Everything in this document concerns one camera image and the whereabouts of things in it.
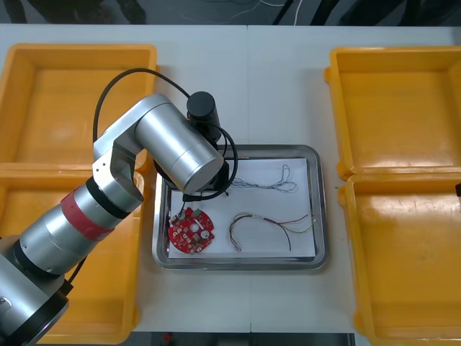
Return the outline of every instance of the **yellow tray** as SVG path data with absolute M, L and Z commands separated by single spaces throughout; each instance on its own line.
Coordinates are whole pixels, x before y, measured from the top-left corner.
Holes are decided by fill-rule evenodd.
M 460 173 L 368 174 L 339 190 L 352 248 L 354 323 L 373 345 L 461 338 L 459 182 Z
M 156 69 L 152 45 L 43 45 L 10 48 L 0 81 L 0 169 L 91 169 L 94 109 L 106 85 L 135 67 Z M 99 133 L 153 94 L 154 76 L 133 74 L 107 95 Z M 152 160 L 138 155 L 136 169 Z
M 0 171 L 0 236 L 22 233 L 90 174 Z M 135 182 L 148 200 L 148 186 L 137 172 Z M 140 206 L 97 245 L 73 282 L 69 309 L 40 342 L 118 344 L 128 337 L 138 323 L 135 297 L 142 220 Z
M 337 48 L 340 177 L 461 172 L 461 47 Z

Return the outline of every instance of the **electronic component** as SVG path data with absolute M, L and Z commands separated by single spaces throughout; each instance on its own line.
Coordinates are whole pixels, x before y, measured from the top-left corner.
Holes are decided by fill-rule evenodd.
M 170 220 L 168 235 L 171 243 L 185 254 L 198 254 L 215 238 L 210 217 L 200 209 L 181 210 Z

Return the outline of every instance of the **white table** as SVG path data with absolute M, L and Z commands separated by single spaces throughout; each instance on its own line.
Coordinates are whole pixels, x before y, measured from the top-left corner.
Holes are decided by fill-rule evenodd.
M 330 258 L 318 272 L 174 272 L 151 257 L 145 229 L 138 331 L 354 332 L 349 247 L 336 188 L 334 120 L 323 69 L 337 46 L 461 44 L 455 28 L 0 25 L 10 45 L 151 43 L 162 71 L 189 92 L 211 92 L 236 143 L 307 144 L 320 154 Z M 158 83 L 181 110 L 182 95 Z

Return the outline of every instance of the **stainless steel tray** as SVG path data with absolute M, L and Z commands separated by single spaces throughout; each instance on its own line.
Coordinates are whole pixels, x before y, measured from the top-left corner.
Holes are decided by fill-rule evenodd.
M 295 270 L 318 269 L 328 257 L 325 193 L 320 157 L 309 146 L 240 145 L 238 159 L 306 159 L 311 214 L 315 219 L 313 236 L 314 257 L 273 258 L 169 258 L 168 227 L 171 190 L 160 175 L 157 176 L 152 255 L 158 265 L 178 270 Z M 232 159 L 231 151 L 225 159 Z

